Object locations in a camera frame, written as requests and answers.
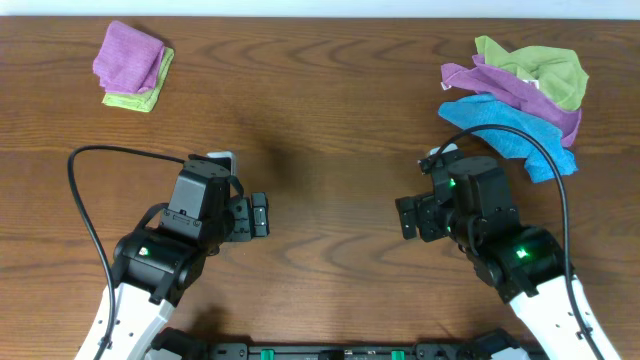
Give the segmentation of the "purple microfiber cloth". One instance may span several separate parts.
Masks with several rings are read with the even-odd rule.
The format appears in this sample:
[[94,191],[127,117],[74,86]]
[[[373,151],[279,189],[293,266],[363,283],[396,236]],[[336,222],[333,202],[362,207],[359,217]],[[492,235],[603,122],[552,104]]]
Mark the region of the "purple microfiber cloth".
[[93,72],[106,93],[142,94],[156,86],[164,51],[161,40],[113,21],[94,59]]

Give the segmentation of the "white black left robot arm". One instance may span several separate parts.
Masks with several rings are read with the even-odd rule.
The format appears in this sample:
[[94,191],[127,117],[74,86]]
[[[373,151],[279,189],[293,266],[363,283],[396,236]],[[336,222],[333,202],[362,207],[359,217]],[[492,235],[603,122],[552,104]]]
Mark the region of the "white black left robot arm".
[[268,200],[216,191],[212,196],[175,193],[152,206],[114,250],[94,322],[78,359],[150,359],[152,348],[206,260],[225,242],[269,235]]

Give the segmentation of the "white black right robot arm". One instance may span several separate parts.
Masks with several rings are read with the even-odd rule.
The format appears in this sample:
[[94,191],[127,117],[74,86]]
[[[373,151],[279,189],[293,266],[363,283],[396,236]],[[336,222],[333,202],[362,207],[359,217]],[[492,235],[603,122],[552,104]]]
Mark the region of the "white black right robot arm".
[[572,265],[558,241],[543,228],[521,224],[509,194],[422,194],[398,198],[395,205],[403,237],[456,242],[476,276],[497,291],[548,358],[619,357],[591,312],[579,279],[566,277]]

